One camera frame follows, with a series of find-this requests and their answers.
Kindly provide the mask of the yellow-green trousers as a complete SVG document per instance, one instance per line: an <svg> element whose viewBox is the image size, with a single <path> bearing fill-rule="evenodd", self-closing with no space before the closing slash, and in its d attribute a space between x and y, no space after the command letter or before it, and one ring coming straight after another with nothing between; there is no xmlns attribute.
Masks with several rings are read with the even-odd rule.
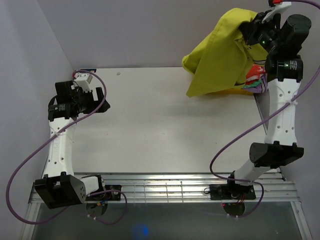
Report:
<svg viewBox="0 0 320 240"><path fill-rule="evenodd" d="M257 13L242 8L227 11L213 31L182 58L182 67L193 75L186 95L197 97L223 92L245 92L246 75L253 65L263 66L267 52L259 44L245 43L239 27Z"/></svg>

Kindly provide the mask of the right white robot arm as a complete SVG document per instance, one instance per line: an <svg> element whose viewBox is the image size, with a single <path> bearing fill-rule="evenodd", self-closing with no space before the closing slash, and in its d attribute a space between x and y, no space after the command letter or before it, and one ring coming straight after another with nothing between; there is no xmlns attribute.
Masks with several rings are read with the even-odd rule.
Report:
<svg viewBox="0 0 320 240"><path fill-rule="evenodd" d="M239 27L247 45L259 44L267 51L269 119L264 142L252 143L248 161L229 177L225 191L232 199L242 195L244 186L252 185L265 172L286 166L304 155L295 133L294 97L298 95L304 71L299 51L312 22L301 14L290 15L283 25L280 21L280 13L268 10Z"/></svg>

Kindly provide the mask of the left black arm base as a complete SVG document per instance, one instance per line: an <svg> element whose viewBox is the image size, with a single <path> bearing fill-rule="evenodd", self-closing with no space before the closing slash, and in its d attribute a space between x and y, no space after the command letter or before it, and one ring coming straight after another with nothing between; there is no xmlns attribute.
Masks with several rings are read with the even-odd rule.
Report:
<svg viewBox="0 0 320 240"><path fill-rule="evenodd" d="M86 197L86 201L120 201L122 185L105 185Z"/></svg>

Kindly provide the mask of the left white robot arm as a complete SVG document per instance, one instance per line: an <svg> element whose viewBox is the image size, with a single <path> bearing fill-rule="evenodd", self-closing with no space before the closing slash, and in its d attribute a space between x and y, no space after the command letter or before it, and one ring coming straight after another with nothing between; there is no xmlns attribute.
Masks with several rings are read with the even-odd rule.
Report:
<svg viewBox="0 0 320 240"><path fill-rule="evenodd" d="M49 209L78 205L91 195L100 200L106 195L106 187L99 174L75 177L72 166L72 144L79 114L93 110L104 113L109 103L103 99L101 87L96 88L94 100L89 80L73 80L55 83L56 96L48 104L50 135L47 162L43 176L34 182L34 188Z"/></svg>

